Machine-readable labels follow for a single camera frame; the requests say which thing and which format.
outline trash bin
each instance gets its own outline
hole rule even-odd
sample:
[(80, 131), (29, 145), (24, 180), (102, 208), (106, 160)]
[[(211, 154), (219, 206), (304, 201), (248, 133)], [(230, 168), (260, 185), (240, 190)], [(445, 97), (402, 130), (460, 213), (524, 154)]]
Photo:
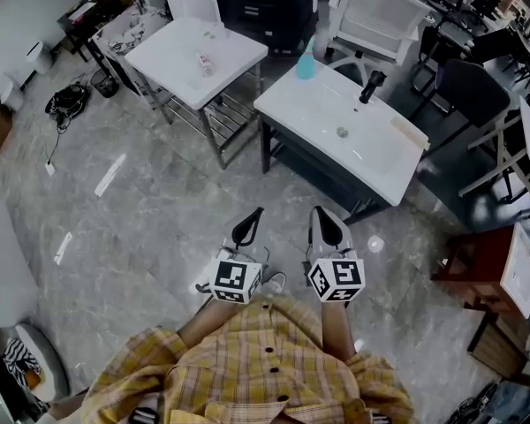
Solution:
[(45, 49), (45, 45), (41, 41), (37, 42), (37, 44), (27, 52), (26, 60), (34, 67), (35, 71), (40, 74), (46, 73), (53, 65), (51, 55)]
[(119, 88), (114, 78), (102, 69), (92, 76), (90, 83), (92, 83), (93, 87), (95, 87), (104, 97), (112, 97)]
[(24, 103), (24, 95), (21, 90), (10, 80), (4, 92), (0, 96), (2, 104), (14, 111), (18, 111)]

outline mesh chair back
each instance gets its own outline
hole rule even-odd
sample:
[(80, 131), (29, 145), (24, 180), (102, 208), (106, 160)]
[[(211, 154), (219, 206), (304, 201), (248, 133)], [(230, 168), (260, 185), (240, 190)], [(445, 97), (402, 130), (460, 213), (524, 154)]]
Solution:
[(364, 20), (399, 37), (410, 36), (428, 14), (428, 7), (418, 0), (350, 0), (350, 7)]
[(517, 48), (514, 34), (506, 28), (477, 36), (473, 42), (471, 53), (480, 63), (514, 53)]
[(419, 0), (341, 0), (340, 8), (340, 34), (389, 51), (397, 51), (430, 11)]
[(450, 60), (438, 75), (437, 93), (478, 127), (511, 103), (506, 90), (478, 64)]

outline small item on table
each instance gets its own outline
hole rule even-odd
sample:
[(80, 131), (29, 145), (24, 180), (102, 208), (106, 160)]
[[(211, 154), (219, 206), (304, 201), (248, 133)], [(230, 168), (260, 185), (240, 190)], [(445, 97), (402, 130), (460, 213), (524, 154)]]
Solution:
[(373, 71), (371, 72), (371, 77), (369, 77), (369, 82), (363, 89), (363, 92), (360, 96), (360, 102), (361, 103), (368, 103), (369, 99), (371, 99), (371, 96), (377, 89), (377, 87), (381, 87), (384, 83), (387, 76), (383, 74), (381, 71)]
[(201, 52), (196, 52), (196, 56), (198, 57), (198, 64), (202, 69), (202, 74), (204, 77), (212, 77), (212, 75), (214, 75), (214, 66), (208, 59), (208, 55), (204, 55)]
[(300, 57), (297, 63), (297, 77), (301, 80), (310, 80), (316, 74), (316, 65), (312, 52), (314, 46), (314, 37), (310, 38), (307, 49)]

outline zebra print cushion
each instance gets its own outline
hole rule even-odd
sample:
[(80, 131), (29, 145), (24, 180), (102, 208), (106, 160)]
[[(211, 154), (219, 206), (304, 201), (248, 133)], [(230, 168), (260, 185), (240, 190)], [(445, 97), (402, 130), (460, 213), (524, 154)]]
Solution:
[(18, 385), (22, 388), (27, 388), (28, 386), (26, 381), (27, 371), (34, 371), (36, 374), (42, 371), (34, 355), (17, 338), (8, 341), (2, 359), (8, 372), (13, 375)]

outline person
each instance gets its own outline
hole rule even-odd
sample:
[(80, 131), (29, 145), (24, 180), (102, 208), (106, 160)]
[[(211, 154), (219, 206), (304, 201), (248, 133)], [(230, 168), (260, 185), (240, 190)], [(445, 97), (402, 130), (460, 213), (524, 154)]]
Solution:
[[(280, 292), (285, 277), (264, 284)], [(132, 337), (90, 388), (85, 424), (414, 422), (382, 358), (356, 353), (343, 303), (210, 300), (179, 331)]]
[(80, 424), (80, 407), (87, 392), (88, 389), (54, 402), (36, 424)]

